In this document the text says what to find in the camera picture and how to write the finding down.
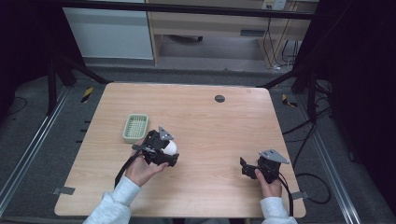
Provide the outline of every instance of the black clamp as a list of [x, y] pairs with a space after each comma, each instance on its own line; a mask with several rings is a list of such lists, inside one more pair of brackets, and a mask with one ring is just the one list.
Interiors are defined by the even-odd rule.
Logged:
[[254, 171], [259, 169], [262, 172], [265, 180], [268, 184], [271, 184], [274, 180], [279, 177], [279, 168], [281, 163], [289, 164], [285, 158], [283, 158], [276, 150], [270, 149], [266, 151], [261, 151], [260, 157], [257, 160], [258, 165], [249, 165], [241, 157], [240, 164], [242, 165], [242, 175], [247, 175], [252, 179], [257, 179]]
[[169, 155], [164, 153], [164, 150], [174, 139], [174, 136], [167, 132], [162, 126], [159, 127], [159, 133], [155, 130], [148, 132], [143, 143], [140, 146], [132, 145], [132, 149], [136, 150], [136, 153], [129, 158], [127, 162], [122, 166], [119, 174], [115, 180], [114, 188], [119, 184], [122, 175], [125, 170], [132, 164], [132, 162], [139, 156], [143, 155], [147, 164], [154, 163], [160, 165], [164, 162], [168, 162], [168, 166], [175, 166], [177, 163], [178, 153]]

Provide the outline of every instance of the black wire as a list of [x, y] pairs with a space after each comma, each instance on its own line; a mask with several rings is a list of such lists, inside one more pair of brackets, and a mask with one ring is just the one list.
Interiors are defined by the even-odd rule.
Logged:
[[[327, 111], [327, 110], [329, 110], [329, 109], [331, 109], [331, 108], [330, 108], [330, 107], [326, 107], [325, 109], [319, 111], [319, 112], [317, 113], [317, 119], [318, 119], [318, 118], [321, 118], [319, 115], [321, 115], [322, 113], [324, 113], [325, 111]], [[290, 129], [290, 130], [288, 130], [288, 131], [283, 132], [282, 134], [283, 134], [283, 135], [286, 135], [286, 134], [288, 134], [288, 133], [292, 133], [292, 132], [294, 132], [294, 131], [296, 131], [296, 130], [298, 130], [298, 129], [301, 129], [301, 128], [303, 128], [306, 124], [308, 124], [309, 122], [311, 122], [311, 120], [312, 120], [312, 119], [308, 119], [308, 120], [304, 121], [303, 123], [297, 125], [296, 127], [292, 128], [292, 129]]]
[[287, 184], [286, 179], [285, 179], [285, 181], [283, 181], [279, 176], [277, 177], [277, 179], [280, 181], [280, 183], [283, 185], [283, 187], [285, 187], [285, 190], [288, 192], [289, 215], [292, 217], [294, 215], [294, 212], [293, 212], [294, 204], [293, 204], [293, 197], [291, 196], [291, 193], [289, 190], [289, 185]]
[[270, 24], [271, 24], [271, 18], [268, 18], [268, 27], [267, 27], [267, 32], [266, 33], [268, 33], [268, 37], [270, 37], [270, 43], [271, 43], [271, 48], [272, 48], [272, 52], [273, 52], [273, 58], [274, 58], [275, 62], [278, 64], [278, 66], [285, 66], [285, 65], [287, 65], [286, 63], [282, 64], [282, 63], [279, 63], [276, 60], [275, 49], [274, 49], [274, 45], [272, 43], [272, 38], [271, 38]]
[[[315, 130], [311, 133], [311, 135], [309, 135], [308, 138], [310, 138], [312, 135], [314, 135], [314, 132], [317, 130], [317, 126], [315, 126]], [[300, 139], [300, 140], [289, 140], [289, 141], [285, 141], [286, 143], [296, 143], [296, 142], [303, 142], [305, 140], [304, 139]]]
[[126, 161], [123, 164], [122, 168], [120, 169], [119, 173], [116, 176], [114, 188], [119, 184], [119, 182], [120, 182], [120, 180], [122, 178], [122, 175], [125, 173], [126, 169], [128, 169], [128, 167], [132, 164], [132, 162], [134, 162], [134, 160], [136, 160], [136, 158], [139, 156], [141, 151], [142, 151], [142, 149], [138, 149], [136, 151], [136, 153], [132, 157], [130, 157], [128, 159], [128, 161]]
[[321, 96], [320, 94], [317, 93], [317, 96], [319, 96], [319, 98], [315, 101], [316, 105], [322, 100], [326, 100], [327, 102], [329, 102], [329, 97], [327, 95], [326, 96]]
[[8, 113], [7, 115], [16, 114], [16, 113], [22, 111], [22, 110], [26, 107], [26, 105], [27, 105], [27, 100], [26, 100], [25, 98], [22, 98], [22, 97], [17, 96], [17, 97], [15, 97], [15, 99], [22, 99], [22, 100], [24, 101], [24, 104], [23, 104], [22, 108], [20, 108], [20, 109], [14, 111], [14, 112]]
[[323, 185], [326, 187], [326, 190], [327, 190], [328, 195], [329, 195], [329, 196], [327, 197], [327, 199], [324, 200], [324, 201], [313, 200], [313, 199], [310, 198], [310, 197], [307, 198], [307, 199], [308, 199], [309, 201], [311, 201], [312, 203], [318, 203], [318, 204], [326, 204], [326, 203], [328, 203], [328, 202], [330, 201], [330, 199], [332, 198], [332, 192], [330, 191], [330, 187], [326, 184], [326, 182], [324, 182], [324, 180], [322, 180], [322, 179], [321, 179], [320, 177], [318, 177], [317, 175], [312, 175], [312, 174], [309, 174], [309, 173], [297, 174], [296, 177], [303, 176], [303, 175], [314, 177], [314, 178], [316, 178], [317, 180], [319, 180], [320, 182], [322, 182]]
[[268, 25], [267, 25], [267, 31], [265, 32], [264, 39], [263, 39], [263, 41], [262, 41], [262, 48], [264, 49], [265, 56], [267, 56], [268, 63], [270, 64], [270, 66], [272, 66], [272, 65], [271, 65], [270, 57], [268, 56], [267, 50], [265, 49], [265, 37], [267, 37], [267, 34], [268, 34], [268, 30], [269, 30], [269, 29], [270, 29], [270, 26], [269, 26], [269, 24], [268, 24]]
[[[289, 55], [285, 55], [285, 49], [286, 49], [286, 46], [288, 44], [289, 44], [289, 40], [286, 40], [285, 46], [282, 49], [282, 60], [285, 63], [288, 63], [289, 65], [294, 65], [294, 62], [295, 62], [295, 59], [296, 59], [297, 53], [298, 53], [298, 41], [294, 41], [293, 53], [291, 55], [290, 54]], [[292, 58], [292, 60], [291, 61], [287, 61], [285, 59], [285, 56], [288, 57], [288, 58]]]
[[309, 137], [311, 136], [311, 133], [315, 130], [316, 126], [317, 126], [316, 124], [313, 124], [311, 126], [311, 129], [309, 129], [308, 135], [306, 136], [305, 140], [303, 141], [303, 143], [301, 144], [300, 148], [298, 149], [296, 158], [294, 159], [294, 163], [292, 165], [293, 169], [295, 168], [295, 166], [297, 164], [297, 160], [300, 157], [301, 152], [303, 151], [303, 147], [305, 146], [306, 141], [308, 141]]

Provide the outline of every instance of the hand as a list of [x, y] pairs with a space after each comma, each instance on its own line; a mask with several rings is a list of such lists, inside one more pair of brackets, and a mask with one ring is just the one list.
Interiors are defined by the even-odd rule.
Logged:
[[271, 184], [268, 184], [259, 169], [256, 169], [254, 173], [262, 185], [263, 198], [280, 197], [282, 195], [282, 185], [278, 179], [274, 180]]
[[137, 186], [142, 187], [154, 175], [162, 172], [168, 166], [168, 162], [164, 162], [159, 166], [150, 166], [146, 163], [143, 155], [139, 155], [134, 162], [126, 169], [125, 176]]

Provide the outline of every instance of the small plastic basket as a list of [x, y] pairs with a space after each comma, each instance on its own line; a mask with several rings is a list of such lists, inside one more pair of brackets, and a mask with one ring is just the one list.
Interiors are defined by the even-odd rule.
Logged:
[[126, 143], [134, 144], [146, 136], [149, 116], [145, 114], [132, 114], [125, 123], [122, 137]]

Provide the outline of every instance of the white sleeve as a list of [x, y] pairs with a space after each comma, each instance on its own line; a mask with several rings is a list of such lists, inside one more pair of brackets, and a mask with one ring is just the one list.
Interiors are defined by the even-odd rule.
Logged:
[[260, 201], [264, 222], [262, 224], [296, 224], [294, 217], [289, 217], [283, 207], [282, 199], [279, 197], [269, 197]]
[[112, 192], [106, 192], [84, 224], [128, 223], [131, 218], [129, 205], [141, 188], [123, 176]]

